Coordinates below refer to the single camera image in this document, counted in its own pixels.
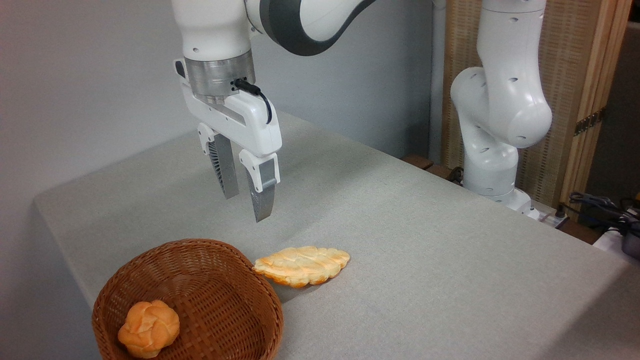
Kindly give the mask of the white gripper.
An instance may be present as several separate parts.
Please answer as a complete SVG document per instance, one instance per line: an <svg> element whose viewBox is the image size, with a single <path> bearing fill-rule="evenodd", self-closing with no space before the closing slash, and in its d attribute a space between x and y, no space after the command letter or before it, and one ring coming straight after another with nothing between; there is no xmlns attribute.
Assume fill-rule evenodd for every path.
<svg viewBox="0 0 640 360"><path fill-rule="evenodd" d="M174 60L174 70L190 113L201 123L198 136L226 199L239 194L231 141L241 146L239 159L246 169L250 199L257 223L272 214L275 188L280 182L282 137L278 116L268 112L265 100L246 91L226 96L217 104L191 89L185 60Z"/></svg>

